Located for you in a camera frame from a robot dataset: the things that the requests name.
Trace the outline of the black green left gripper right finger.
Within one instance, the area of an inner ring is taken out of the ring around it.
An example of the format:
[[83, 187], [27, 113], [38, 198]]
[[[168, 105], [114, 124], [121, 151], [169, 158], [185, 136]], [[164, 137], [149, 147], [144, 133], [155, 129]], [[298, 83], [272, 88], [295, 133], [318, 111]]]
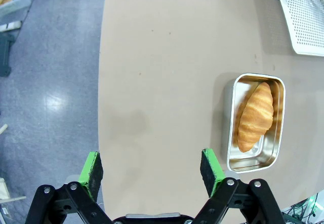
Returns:
[[286, 224], [267, 181], [226, 177], [213, 149], [202, 150], [200, 173], [209, 199], [193, 224], [219, 224], [228, 209], [239, 209], [246, 224]]

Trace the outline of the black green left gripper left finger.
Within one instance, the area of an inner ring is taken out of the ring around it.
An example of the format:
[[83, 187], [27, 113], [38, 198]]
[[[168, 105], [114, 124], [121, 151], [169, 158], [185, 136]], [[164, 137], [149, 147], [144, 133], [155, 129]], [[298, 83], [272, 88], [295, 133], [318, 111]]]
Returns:
[[97, 203], [103, 179], [100, 153], [90, 152], [76, 181], [55, 189], [37, 188], [25, 224], [63, 224], [69, 214], [78, 214], [84, 224], [113, 224]]

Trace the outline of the rectangular stainless steel container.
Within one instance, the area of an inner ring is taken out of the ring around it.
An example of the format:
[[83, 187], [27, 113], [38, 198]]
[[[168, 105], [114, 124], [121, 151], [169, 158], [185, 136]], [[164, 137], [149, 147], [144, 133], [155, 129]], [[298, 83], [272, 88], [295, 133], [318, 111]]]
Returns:
[[[269, 85], [273, 97], [273, 122], [253, 147], [243, 153], [237, 144], [240, 116], [248, 98], [263, 82]], [[244, 73], [225, 86], [221, 153], [229, 170], [246, 173], [269, 168], [275, 163], [284, 124], [285, 99], [286, 88], [283, 81], [271, 75]]]

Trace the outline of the golden brown croissant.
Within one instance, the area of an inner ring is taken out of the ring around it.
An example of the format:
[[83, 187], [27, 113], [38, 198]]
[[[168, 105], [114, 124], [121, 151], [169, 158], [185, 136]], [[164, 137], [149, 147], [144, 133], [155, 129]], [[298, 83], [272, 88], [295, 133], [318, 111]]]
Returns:
[[268, 83], [259, 84], [249, 97], [239, 120], [237, 145], [241, 152], [253, 148], [273, 123], [273, 97]]

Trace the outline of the black plastic crate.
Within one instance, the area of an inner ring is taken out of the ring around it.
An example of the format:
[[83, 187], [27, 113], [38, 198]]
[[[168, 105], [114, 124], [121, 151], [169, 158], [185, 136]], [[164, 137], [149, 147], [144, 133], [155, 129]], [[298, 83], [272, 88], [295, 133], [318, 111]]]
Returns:
[[9, 51], [14, 42], [15, 39], [11, 34], [0, 32], [0, 77], [8, 77], [11, 73]]

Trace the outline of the light wooden strip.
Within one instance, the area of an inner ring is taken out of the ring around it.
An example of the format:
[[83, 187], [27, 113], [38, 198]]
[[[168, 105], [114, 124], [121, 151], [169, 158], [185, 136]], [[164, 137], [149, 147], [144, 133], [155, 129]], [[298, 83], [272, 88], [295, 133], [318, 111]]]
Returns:
[[12, 30], [17, 30], [20, 29], [22, 26], [21, 21], [14, 21], [6, 24], [0, 25], [0, 32], [7, 32], [7, 31], [12, 31]]

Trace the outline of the white perforated metal tray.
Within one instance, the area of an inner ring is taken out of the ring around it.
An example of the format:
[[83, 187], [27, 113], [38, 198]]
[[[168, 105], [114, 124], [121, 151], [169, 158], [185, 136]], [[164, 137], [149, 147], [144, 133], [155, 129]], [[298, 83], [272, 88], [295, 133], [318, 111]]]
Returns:
[[324, 57], [324, 0], [279, 0], [297, 54]]

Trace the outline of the light wooden frame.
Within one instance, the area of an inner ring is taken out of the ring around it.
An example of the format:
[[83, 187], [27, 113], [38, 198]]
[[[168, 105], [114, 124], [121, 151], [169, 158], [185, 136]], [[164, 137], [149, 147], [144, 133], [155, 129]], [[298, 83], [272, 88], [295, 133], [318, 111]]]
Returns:
[[0, 208], [4, 215], [9, 216], [9, 211], [5, 207], [6, 203], [24, 199], [26, 199], [26, 196], [11, 197], [5, 180], [0, 177]]

